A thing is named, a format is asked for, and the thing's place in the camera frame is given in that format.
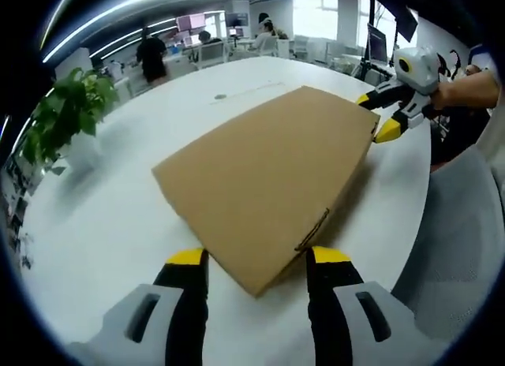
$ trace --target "cardboard box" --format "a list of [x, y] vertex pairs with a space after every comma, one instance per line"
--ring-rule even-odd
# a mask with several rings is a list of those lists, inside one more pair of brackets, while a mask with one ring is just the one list
[[304, 86], [210, 131], [153, 174], [216, 261], [259, 296], [317, 240], [378, 121], [369, 110]]

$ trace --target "round white table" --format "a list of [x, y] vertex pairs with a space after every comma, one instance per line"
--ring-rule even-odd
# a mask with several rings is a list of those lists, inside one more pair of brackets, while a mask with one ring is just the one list
[[[302, 85], [351, 101], [371, 89], [303, 62], [229, 62], [154, 88], [110, 114], [98, 131], [103, 162], [91, 174], [46, 175], [25, 216], [34, 264], [24, 280], [60, 340], [87, 341], [103, 314], [138, 284], [152, 283], [170, 255], [200, 246], [163, 199], [152, 167], [225, 121]], [[226, 98], [216, 100], [220, 94]], [[393, 110], [381, 112], [381, 123]], [[373, 144], [335, 231], [332, 246], [351, 257], [365, 281], [389, 290], [421, 223], [429, 139], [425, 122], [399, 140]], [[314, 364], [307, 304], [303, 272], [255, 299], [211, 259], [204, 364]]]

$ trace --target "person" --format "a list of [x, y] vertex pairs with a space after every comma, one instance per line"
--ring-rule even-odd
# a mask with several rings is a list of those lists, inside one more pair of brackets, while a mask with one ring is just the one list
[[[263, 31], [263, 28], [264, 28], [264, 25], [265, 23], [267, 23], [268, 21], [272, 23], [272, 25], [274, 24], [274, 22], [271, 20], [271, 18], [268, 16], [267, 13], [261, 13], [258, 17], [258, 20], [260, 22], [260, 26], [259, 26], [259, 30], [260, 32]], [[289, 38], [287, 37], [287, 34], [284, 33], [284, 31], [280, 28], [278, 28], [277, 26], [274, 25], [274, 31], [275, 33], [277, 34], [277, 36], [279, 37], [279, 39], [281, 40], [288, 40]]]
[[[475, 65], [469, 65], [466, 69], [469, 70], [467, 76], [480, 71]], [[444, 89], [446, 82], [443, 82], [441, 86]], [[434, 170], [475, 144], [489, 122], [489, 113], [482, 107], [445, 107], [442, 115], [450, 118], [447, 125], [449, 132], [445, 139], [440, 141], [438, 147], [433, 147], [432, 165]]]
[[[223, 41], [219, 37], [212, 37], [210, 32], [202, 31], [198, 34], [198, 40], [201, 42], [201, 45], [222, 43]], [[191, 59], [193, 62], [198, 62], [198, 54], [199, 52], [193, 52]]]
[[505, 199], [505, 95], [494, 68], [471, 74], [454, 82], [440, 82], [432, 95], [436, 110], [451, 106], [492, 108], [492, 116], [477, 141]]
[[221, 43], [222, 40], [218, 37], [212, 37], [210, 32], [202, 31], [198, 34], [198, 40], [202, 43], [202, 45]]
[[137, 48], [137, 61], [142, 62], [144, 77], [153, 87], [166, 82], [166, 69], [163, 64], [165, 54], [165, 43], [160, 39], [151, 37], [149, 28], [144, 28], [142, 30], [142, 42]]
[[274, 30], [274, 25], [272, 24], [271, 21], [266, 21], [263, 25], [263, 32], [261, 32], [258, 37], [256, 37], [256, 40], [254, 40], [254, 44], [251, 45], [251, 49], [256, 50], [256, 49], [261, 49], [263, 46], [265, 40], [269, 37], [276, 36], [277, 32]]

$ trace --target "potted plant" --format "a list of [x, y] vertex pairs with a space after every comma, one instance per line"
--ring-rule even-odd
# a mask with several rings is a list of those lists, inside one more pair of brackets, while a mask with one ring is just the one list
[[118, 93], [108, 77], [90, 70], [74, 69], [54, 83], [53, 91], [42, 98], [33, 112], [23, 156], [31, 164], [47, 165], [62, 157], [77, 169], [97, 153], [96, 125], [118, 101]]

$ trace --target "office chair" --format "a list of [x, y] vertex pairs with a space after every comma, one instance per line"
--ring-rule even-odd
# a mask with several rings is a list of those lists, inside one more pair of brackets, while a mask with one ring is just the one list
[[228, 51], [223, 41], [205, 44], [198, 48], [198, 61], [196, 62], [198, 70], [224, 62], [228, 62]]
[[432, 173], [421, 227], [392, 293], [427, 336], [453, 341], [484, 303], [504, 255], [499, 190], [472, 146]]
[[259, 56], [276, 56], [277, 55], [277, 40], [278, 36], [270, 36], [265, 39], [261, 48], [258, 50]]
[[294, 55], [296, 58], [306, 60], [309, 56], [309, 38], [307, 36], [296, 35], [294, 37]]
[[277, 40], [277, 55], [280, 58], [290, 58], [290, 41], [289, 40]]

